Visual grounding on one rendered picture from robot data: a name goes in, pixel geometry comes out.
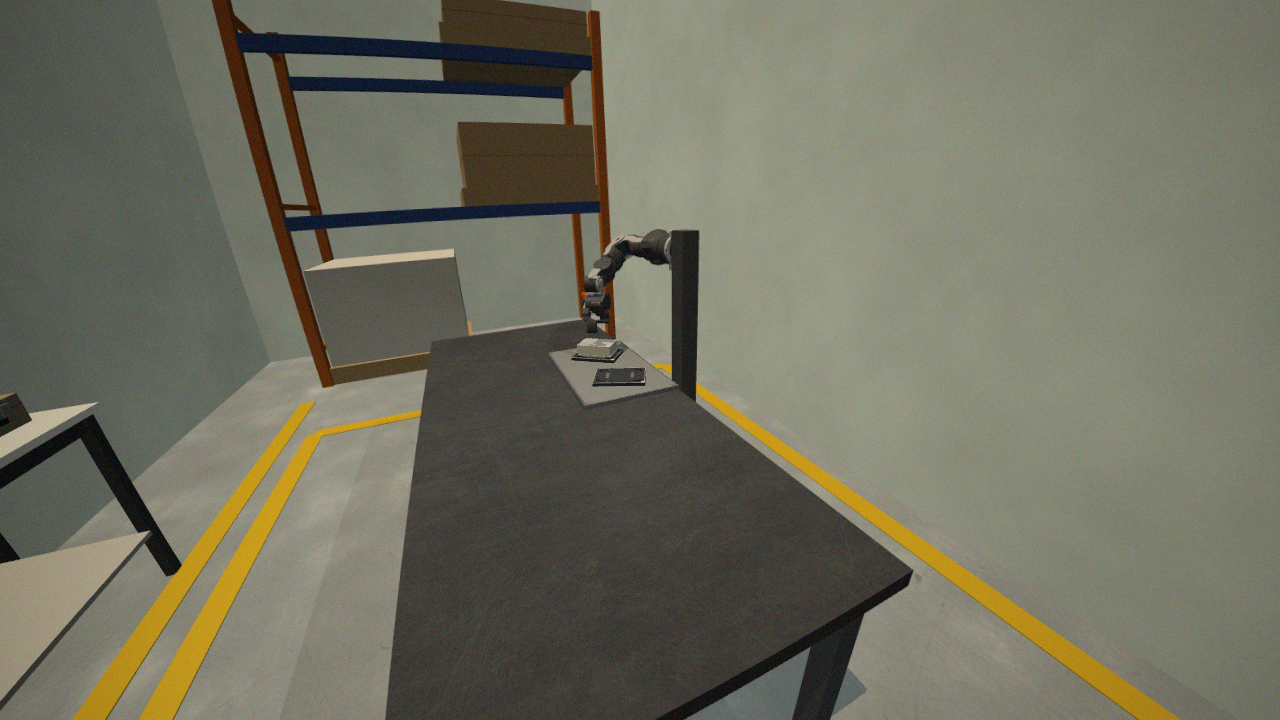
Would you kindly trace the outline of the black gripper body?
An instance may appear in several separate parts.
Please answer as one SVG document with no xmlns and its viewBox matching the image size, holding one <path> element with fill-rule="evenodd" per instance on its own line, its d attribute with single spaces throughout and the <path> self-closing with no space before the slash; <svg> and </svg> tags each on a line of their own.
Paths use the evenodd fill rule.
<svg viewBox="0 0 1280 720">
<path fill-rule="evenodd" d="M 604 292 L 603 279 L 599 281 L 599 288 L 602 293 L 591 293 L 582 299 L 582 306 L 585 304 L 585 307 L 589 307 L 589 311 L 595 313 L 596 316 L 602 316 L 605 310 L 611 309 L 611 295 Z"/>
</svg>

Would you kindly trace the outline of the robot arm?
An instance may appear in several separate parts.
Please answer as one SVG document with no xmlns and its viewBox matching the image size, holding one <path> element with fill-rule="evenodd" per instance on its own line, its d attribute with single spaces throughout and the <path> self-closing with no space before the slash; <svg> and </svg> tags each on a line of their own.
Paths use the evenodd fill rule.
<svg viewBox="0 0 1280 720">
<path fill-rule="evenodd" d="M 669 264 L 671 270 L 671 231 L 667 233 L 667 231 L 655 229 L 645 236 L 620 234 L 616 237 L 605 247 L 603 258 L 593 264 L 593 270 L 584 278 L 584 291 L 602 293 L 599 281 L 603 279 L 605 287 L 605 283 L 614 279 L 614 273 L 620 272 L 628 256 L 632 258 L 631 255 L 644 258 L 652 264 L 658 263 L 654 265 Z"/>
</svg>

